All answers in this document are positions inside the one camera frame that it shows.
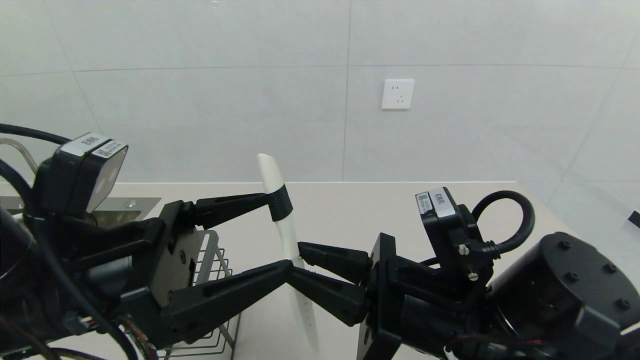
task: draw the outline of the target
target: beige countertop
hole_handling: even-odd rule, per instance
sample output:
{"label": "beige countertop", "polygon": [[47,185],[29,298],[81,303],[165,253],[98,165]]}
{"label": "beige countertop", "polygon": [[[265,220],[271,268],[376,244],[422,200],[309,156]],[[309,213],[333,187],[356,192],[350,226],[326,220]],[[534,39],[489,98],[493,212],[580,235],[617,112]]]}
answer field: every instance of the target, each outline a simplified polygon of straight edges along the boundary
{"label": "beige countertop", "polygon": [[[484,196],[497,190],[515,190],[530,198],[536,210],[536,226],[520,248],[496,261],[499,274],[542,236],[572,233],[549,209],[517,183],[290,183],[298,241],[371,251],[380,232],[396,237],[397,253],[421,261],[434,255],[422,227],[414,195],[446,186],[458,204],[473,208]],[[0,186],[6,195],[7,187]],[[161,197],[150,217],[162,205],[175,200],[197,200],[242,193],[262,192],[260,183],[217,184],[118,184],[112,197]],[[521,212],[510,200],[492,204],[479,227],[485,240],[501,242],[520,225]],[[267,208],[258,209],[215,228],[220,246],[234,273],[282,258],[280,240]],[[315,307],[321,359],[355,359],[358,327],[346,327],[320,307]],[[237,360],[310,359],[298,343],[298,332],[284,287],[269,294],[243,313]],[[107,359],[124,359],[108,336],[87,334],[61,340],[56,345],[76,348]],[[193,357],[186,359],[205,359]],[[402,347],[395,359],[429,359]]]}

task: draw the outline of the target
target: label sticker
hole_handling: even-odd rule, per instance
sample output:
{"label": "label sticker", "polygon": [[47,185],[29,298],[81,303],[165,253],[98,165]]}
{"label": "label sticker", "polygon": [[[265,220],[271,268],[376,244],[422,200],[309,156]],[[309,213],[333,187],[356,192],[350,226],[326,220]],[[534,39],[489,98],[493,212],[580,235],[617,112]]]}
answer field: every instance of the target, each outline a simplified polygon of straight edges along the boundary
{"label": "label sticker", "polygon": [[433,201],[433,208],[436,209],[436,214],[439,218],[449,217],[456,214],[456,210],[453,208],[453,204],[451,204],[444,188],[430,190],[429,195]]}
{"label": "label sticker", "polygon": [[415,196],[415,200],[418,202],[418,209],[420,209],[420,215],[426,214],[428,211],[433,210],[431,205],[431,199],[429,199],[429,192],[419,193]]}
{"label": "label sticker", "polygon": [[88,133],[71,142],[62,145],[60,151],[67,152],[71,155],[84,156],[87,152],[96,148],[98,145],[109,140],[108,137],[96,133]]}
{"label": "label sticker", "polygon": [[92,154],[96,156],[100,156],[101,158],[108,159],[116,154],[116,152],[120,151],[123,147],[127,146],[127,144],[118,142],[116,140],[112,140],[103,146],[100,146],[98,149],[95,149]]}

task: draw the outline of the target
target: wall tile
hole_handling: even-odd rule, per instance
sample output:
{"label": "wall tile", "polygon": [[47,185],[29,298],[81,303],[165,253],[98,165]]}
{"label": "wall tile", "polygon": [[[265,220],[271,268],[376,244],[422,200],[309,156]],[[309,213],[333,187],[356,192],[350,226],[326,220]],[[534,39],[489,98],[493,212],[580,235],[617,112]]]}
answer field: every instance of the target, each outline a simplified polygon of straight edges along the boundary
{"label": "wall tile", "polygon": [[640,70],[621,70],[566,180],[640,180],[639,97]]}
{"label": "wall tile", "polygon": [[640,255],[640,229],[627,221],[640,208],[640,183],[561,183],[549,208],[609,257]]}
{"label": "wall tile", "polygon": [[620,67],[640,30],[635,1],[536,1],[518,63]]}
{"label": "wall tile", "polygon": [[341,180],[345,68],[77,76],[104,132],[131,144],[129,181],[259,181],[259,152],[273,155],[288,181]]}
{"label": "wall tile", "polygon": [[514,63],[534,4],[353,1],[350,65]]}
{"label": "wall tile", "polygon": [[[0,78],[0,117],[4,123],[32,127],[69,138],[99,131],[71,73]],[[38,163],[49,158],[57,148],[57,145],[40,140],[14,138],[27,147]],[[28,181],[33,180],[33,173],[15,149],[1,146],[0,158],[16,168]]]}
{"label": "wall tile", "polygon": [[0,14],[0,76],[69,70],[41,1],[0,1]]}
{"label": "wall tile", "polygon": [[529,190],[535,197],[537,197],[543,204],[548,204],[558,187],[558,182],[550,183],[526,183],[521,182],[525,189]]}
{"label": "wall tile", "polygon": [[349,3],[46,0],[74,70],[345,65]]}
{"label": "wall tile", "polygon": [[[559,181],[615,73],[588,70],[352,67],[345,180]],[[410,110],[380,109],[385,78],[416,79]]]}
{"label": "wall tile", "polygon": [[629,55],[625,61],[625,67],[640,69],[640,37],[636,35],[634,45],[629,49]]}
{"label": "wall tile", "polygon": [[[584,127],[595,121],[618,74],[617,69],[548,66],[512,72],[498,116],[501,124]],[[488,85],[486,91],[496,87]]]}
{"label": "wall tile", "polygon": [[351,65],[619,67],[640,29],[630,1],[353,1]]}

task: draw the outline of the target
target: white wall socket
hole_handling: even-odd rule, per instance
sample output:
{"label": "white wall socket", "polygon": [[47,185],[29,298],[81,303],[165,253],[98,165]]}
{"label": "white wall socket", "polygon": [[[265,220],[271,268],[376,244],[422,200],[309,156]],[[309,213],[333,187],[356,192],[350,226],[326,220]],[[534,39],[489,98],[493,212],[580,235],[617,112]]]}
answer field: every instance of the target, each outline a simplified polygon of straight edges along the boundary
{"label": "white wall socket", "polygon": [[414,85],[413,79],[386,79],[385,89],[382,91],[383,110],[411,108]]}

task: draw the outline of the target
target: metal wire rack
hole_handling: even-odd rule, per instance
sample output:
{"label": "metal wire rack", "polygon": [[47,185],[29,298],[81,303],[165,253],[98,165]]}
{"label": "metal wire rack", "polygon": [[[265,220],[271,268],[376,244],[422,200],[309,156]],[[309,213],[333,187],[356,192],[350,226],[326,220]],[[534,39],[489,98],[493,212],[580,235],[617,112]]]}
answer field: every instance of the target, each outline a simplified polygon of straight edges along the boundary
{"label": "metal wire rack", "polygon": [[[210,280],[231,276],[233,271],[228,267],[229,260],[225,258],[225,249],[218,246],[219,237],[216,231],[204,230],[198,231],[198,234],[201,246],[193,284],[202,284]],[[202,359],[233,360],[238,330],[240,329],[240,316],[241,314],[238,314],[193,344],[175,344],[158,351],[158,356],[164,360],[200,356]]]}

